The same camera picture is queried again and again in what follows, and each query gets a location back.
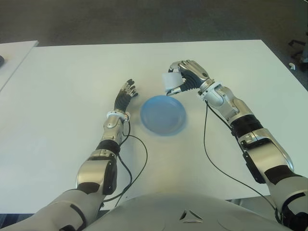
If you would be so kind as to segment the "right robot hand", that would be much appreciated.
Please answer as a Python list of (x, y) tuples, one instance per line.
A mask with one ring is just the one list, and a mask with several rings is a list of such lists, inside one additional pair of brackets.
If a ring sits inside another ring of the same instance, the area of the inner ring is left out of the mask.
[(177, 61), (162, 75), (167, 96), (199, 89), (210, 80), (208, 73), (193, 60)]

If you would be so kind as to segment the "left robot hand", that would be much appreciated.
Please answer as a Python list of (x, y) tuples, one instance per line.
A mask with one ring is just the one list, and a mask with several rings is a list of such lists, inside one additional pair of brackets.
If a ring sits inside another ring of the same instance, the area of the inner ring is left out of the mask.
[(120, 89), (114, 103), (114, 110), (126, 112), (132, 98), (138, 96), (134, 80), (127, 80)]

